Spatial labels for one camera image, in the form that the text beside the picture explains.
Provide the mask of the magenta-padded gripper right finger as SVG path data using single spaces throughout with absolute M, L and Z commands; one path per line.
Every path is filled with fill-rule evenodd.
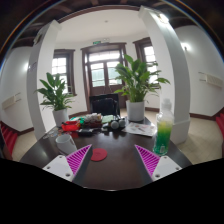
M 138 163 L 144 185 L 181 170 L 181 167 L 167 155 L 158 156 L 139 145 L 135 148 L 139 155 Z

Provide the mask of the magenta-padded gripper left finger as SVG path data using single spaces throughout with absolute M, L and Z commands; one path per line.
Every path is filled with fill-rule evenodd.
M 91 156 L 92 145 L 89 144 L 67 156 L 58 155 L 45 167 L 43 167 L 43 170 L 69 182 L 77 183 L 85 174 Z

